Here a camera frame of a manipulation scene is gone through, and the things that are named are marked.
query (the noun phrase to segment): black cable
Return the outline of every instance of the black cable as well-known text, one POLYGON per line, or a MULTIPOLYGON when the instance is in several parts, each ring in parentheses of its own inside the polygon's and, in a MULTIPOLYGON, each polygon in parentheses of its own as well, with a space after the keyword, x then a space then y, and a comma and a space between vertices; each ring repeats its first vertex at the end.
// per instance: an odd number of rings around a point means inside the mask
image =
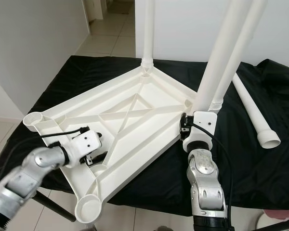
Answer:
POLYGON ((208 136, 210 136, 213 140, 215 140, 217 142, 217 144, 225 152, 226 159, 227 159, 227 162, 228 162, 228 165, 229 165, 229 170, 230 170, 230 186, 229 186, 229 200, 228 200, 227 216, 228 216, 228 226, 229 226, 229 228, 231 228, 232 227, 232 225, 231 225, 231 203, 232 203, 232 189, 233 189, 233 170, 232 170, 232 163, 231 163, 231 160, 230 160, 230 157, 229 157, 229 153, 227 152, 227 150, 225 149, 223 144, 215 136, 213 136, 211 133, 209 133, 207 130, 205 130, 204 128, 200 127, 197 124, 193 123, 193 126, 196 127, 197 129, 203 131, 208 136))
POLYGON ((31 141, 31 140, 35 140, 35 139, 41 139, 41 138, 46 138, 46 137, 51 137, 51 136, 62 136, 62 135, 68 135, 68 134, 72 134, 72 133, 76 133, 76 132, 82 132, 82 131, 85 131, 86 128, 79 128, 77 130, 74 130, 74 131, 67 131, 67 132, 59 132, 59 133, 53 133, 53 134, 47 134, 47 135, 42 135, 42 136, 33 136, 33 137, 29 137, 29 138, 26 138, 22 141, 20 141, 19 143, 17 143, 9 152, 8 156, 6 157, 5 159, 5 162, 4 164, 2 165, 1 167, 1 171, 0 171, 0 180, 2 179, 2 175, 4 173, 4 170, 12 156, 12 153, 20 146, 22 145, 23 143, 27 142, 27 141, 31 141))

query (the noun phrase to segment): white wall corner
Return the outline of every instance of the white wall corner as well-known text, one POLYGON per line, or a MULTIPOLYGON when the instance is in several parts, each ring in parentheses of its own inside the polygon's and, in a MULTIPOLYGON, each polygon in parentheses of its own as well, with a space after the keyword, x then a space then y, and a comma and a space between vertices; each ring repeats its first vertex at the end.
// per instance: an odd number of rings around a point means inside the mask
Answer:
POLYGON ((86 44, 87 40, 90 39, 90 32, 88 33, 88 35, 84 38, 84 40, 79 44, 79 46, 77 47, 76 51, 74 52, 73 55, 78 55, 78 51, 80 51, 80 48, 82 47, 83 44, 86 44))
POLYGON ((107 3, 106 0, 101 0, 101 6, 102 6, 102 12, 103 12, 103 17, 107 13, 107 3))
POLYGON ((94 3, 94 15, 96 19, 104 19, 103 3, 104 0, 93 0, 94 3))
POLYGON ((88 35, 81 1, 0 1, 0 86, 14 115, 32 108, 88 35))
POLYGON ((0 86, 0 121, 19 122, 24 114, 14 104, 8 94, 0 86))
POLYGON ((87 6, 87 0, 82 0, 82 7, 83 7, 83 12, 85 14, 85 19, 86 19, 86 24, 87 24, 87 30, 88 33, 90 33, 90 25, 89 22, 94 20, 94 16, 93 14, 90 12, 89 10, 89 6, 87 6))

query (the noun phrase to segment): white pipe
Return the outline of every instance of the white pipe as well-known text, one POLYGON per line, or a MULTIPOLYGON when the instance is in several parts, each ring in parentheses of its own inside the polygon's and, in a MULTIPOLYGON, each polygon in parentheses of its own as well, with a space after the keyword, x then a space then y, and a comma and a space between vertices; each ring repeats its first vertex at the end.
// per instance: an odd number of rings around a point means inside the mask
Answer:
POLYGON ((251 0, 231 0, 220 32, 215 41, 208 65, 203 74, 197 97, 193 102, 194 111, 208 111, 218 84, 241 31, 251 0))
POLYGON ((154 0, 146 0, 144 17, 144 55, 141 61, 141 66, 145 69, 149 69, 153 66, 154 11, 154 0))
POLYGON ((257 138, 260 145, 263 148, 277 147, 280 144, 280 139, 278 135, 276 134, 276 132, 271 130, 270 126, 265 121, 254 100, 251 98, 250 94, 248 93, 236 73, 232 79, 232 82, 241 98, 241 101, 244 104, 247 113, 249 114, 252 124, 256 129, 256 132, 258 134, 257 138))
POLYGON ((233 75, 236 73, 236 70, 240 65, 243 51, 252 40, 253 34, 264 12, 266 4, 267 0, 253 0, 241 33, 237 39, 235 48, 231 54, 225 72, 223 73, 222 80, 215 92, 210 106, 210 111, 218 113, 222 108, 223 97, 226 94, 233 75))

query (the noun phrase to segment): pink object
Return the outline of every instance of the pink object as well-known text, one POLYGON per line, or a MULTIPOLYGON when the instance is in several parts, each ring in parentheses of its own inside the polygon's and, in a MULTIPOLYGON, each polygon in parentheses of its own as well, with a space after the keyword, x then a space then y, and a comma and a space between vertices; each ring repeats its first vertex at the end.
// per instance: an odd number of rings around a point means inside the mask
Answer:
POLYGON ((279 219, 279 220, 289 219, 289 210, 265 209, 264 212, 270 218, 275 218, 275 219, 279 219))

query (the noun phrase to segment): black tripod leg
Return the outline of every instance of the black tripod leg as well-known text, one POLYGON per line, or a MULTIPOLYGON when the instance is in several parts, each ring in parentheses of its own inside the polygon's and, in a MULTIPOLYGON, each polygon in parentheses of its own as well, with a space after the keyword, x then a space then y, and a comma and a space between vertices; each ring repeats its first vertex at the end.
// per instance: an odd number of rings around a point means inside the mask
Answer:
POLYGON ((32 197, 32 199, 72 222, 76 220, 76 217, 73 214, 66 211, 64 208, 53 202, 47 196, 41 194, 39 191, 37 191, 37 194, 32 197))

